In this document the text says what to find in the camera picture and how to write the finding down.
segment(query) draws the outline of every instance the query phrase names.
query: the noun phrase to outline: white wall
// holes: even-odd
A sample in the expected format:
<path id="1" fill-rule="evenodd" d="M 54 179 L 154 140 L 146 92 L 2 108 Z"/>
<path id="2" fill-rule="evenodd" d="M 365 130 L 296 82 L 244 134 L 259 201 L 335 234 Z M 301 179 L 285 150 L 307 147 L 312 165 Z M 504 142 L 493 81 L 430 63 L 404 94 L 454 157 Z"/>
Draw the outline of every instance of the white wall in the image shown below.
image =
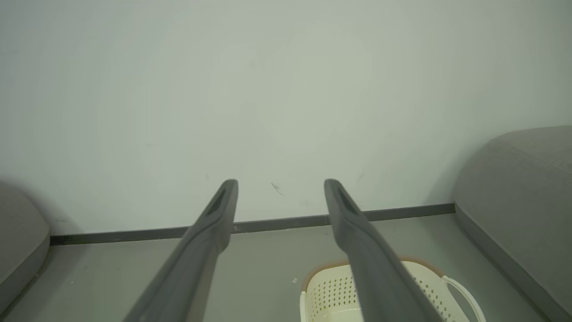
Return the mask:
<path id="1" fill-rule="evenodd" d="M 568 0 L 4 0 L 0 180 L 54 234 L 451 201 L 487 140 L 572 123 Z M 279 187 L 279 194 L 273 187 Z"/>

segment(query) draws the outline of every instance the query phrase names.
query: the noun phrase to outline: gray floor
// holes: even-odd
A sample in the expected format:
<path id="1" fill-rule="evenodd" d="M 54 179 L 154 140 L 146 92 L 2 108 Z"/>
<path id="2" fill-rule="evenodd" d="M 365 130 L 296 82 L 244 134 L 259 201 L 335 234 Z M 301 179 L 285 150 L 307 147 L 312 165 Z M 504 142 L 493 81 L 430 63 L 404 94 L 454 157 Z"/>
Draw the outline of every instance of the gray floor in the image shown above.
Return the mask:
<path id="1" fill-rule="evenodd" d="M 399 256 L 425 260 L 461 282 L 487 321 L 543 321 L 459 230 L 453 216 L 374 225 Z M 6 321 L 120 321 L 177 242 L 52 247 Z M 299 321 L 305 275 L 342 258 L 329 226 L 233 235 L 217 263 L 205 322 Z"/>

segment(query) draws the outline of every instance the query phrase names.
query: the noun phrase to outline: dark baseboard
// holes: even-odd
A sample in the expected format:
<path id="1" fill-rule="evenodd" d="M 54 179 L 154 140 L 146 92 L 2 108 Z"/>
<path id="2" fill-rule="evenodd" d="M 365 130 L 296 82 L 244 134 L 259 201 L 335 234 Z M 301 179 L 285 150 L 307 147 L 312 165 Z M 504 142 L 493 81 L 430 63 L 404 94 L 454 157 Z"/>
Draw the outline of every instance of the dark baseboard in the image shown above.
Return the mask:
<path id="1" fill-rule="evenodd" d="M 454 203 L 441 205 L 420 206 L 410 208 L 397 208 L 387 210 L 364 211 L 370 221 L 401 219 L 411 217 L 423 217 L 432 215 L 452 214 L 455 212 Z M 237 222 L 234 224 L 233 233 L 255 233 L 258 231 L 281 230 L 302 227 L 329 225 L 328 215 L 284 218 L 274 220 Z M 50 246 L 75 245 L 75 244 L 99 244 L 104 242 L 144 241 L 148 239 L 180 238 L 188 227 L 114 231 L 111 233 L 60 235 L 50 237 Z"/>

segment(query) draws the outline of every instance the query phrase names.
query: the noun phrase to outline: gray fabric seat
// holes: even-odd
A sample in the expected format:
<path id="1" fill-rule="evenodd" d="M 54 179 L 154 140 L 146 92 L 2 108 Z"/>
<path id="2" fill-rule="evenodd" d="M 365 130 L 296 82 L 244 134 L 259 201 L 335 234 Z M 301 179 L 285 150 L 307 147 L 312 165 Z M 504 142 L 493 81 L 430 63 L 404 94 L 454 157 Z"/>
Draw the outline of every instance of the gray fabric seat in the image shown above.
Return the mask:
<path id="1" fill-rule="evenodd" d="M 461 226 L 552 321 L 572 321 L 572 126 L 490 141 L 455 188 Z"/>
<path id="2" fill-rule="evenodd" d="M 42 266 L 49 244 L 49 227 L 36 207 L 0 183 L 0 313 Z"/>

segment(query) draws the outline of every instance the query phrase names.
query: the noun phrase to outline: perforated basket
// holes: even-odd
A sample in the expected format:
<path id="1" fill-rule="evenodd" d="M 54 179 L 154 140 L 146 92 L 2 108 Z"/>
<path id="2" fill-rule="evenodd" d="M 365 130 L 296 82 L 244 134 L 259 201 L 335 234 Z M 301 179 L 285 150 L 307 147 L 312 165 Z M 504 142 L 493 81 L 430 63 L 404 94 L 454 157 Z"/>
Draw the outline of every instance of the perforated basket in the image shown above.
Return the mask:
<path id="1" fill-rule="evenodd" d="M 478 303 L 463 285 L 420 261 L 404 258 L 402 264 L 443 321 L 468 322 L 448 290 L 447 285 L 451 285 L 471 305 L 477 321 L 485 322 Z M 358 293 L 347 261 L 323 265 L 308 274 L 300 295 L 300 318 L 301 322 L 363 322 Z"/>

